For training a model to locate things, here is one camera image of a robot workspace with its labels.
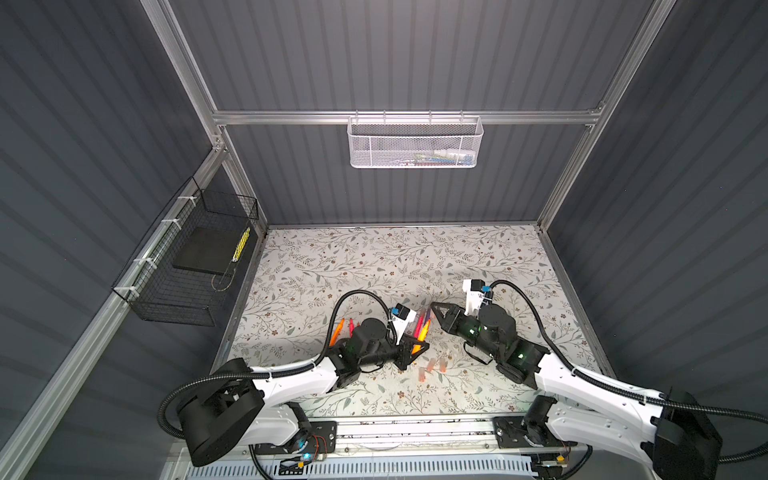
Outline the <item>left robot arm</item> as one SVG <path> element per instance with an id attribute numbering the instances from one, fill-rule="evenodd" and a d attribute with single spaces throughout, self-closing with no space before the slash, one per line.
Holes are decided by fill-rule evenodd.
<path id="1" fill-rule="evenodd" d="M 192 464 L 212 464 L 243 445 L 270 446 L 281 453 L 326 445 L 299 400 L 342 389 L 388 363 L 407 369 L 429 349 L 429 326 L 423 319 L 395 318 L 388 325 L 366 319 L 351 337 L 329 348 L 319 364 L 289 376 L 269 371 L 265 379 L 255 379 L 256 370 L 243 359 L 228 361 L 213 381 L 180 394 L 177 418 Z"/>

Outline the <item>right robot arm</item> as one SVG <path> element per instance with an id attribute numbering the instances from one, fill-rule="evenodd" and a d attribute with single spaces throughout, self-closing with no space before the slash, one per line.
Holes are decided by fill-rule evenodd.
<path id="1" fill-rule="evenodd" d="M 568 366 L 518 336 L 515 320 L 498 305 L 485 304 L 475 315 L 452 303 L 430 309 L 446 333 L 463 339 L 467 353 L 479 350 L 478 361 L 538 391 L 521 422 L 533 444 L 585 444 L 649 467 L 661 479 L 715 478 L 722 438 L 713 424 L 700 412 L 662 404 L 691 401 L 690 394 L 663 394 Z"/>

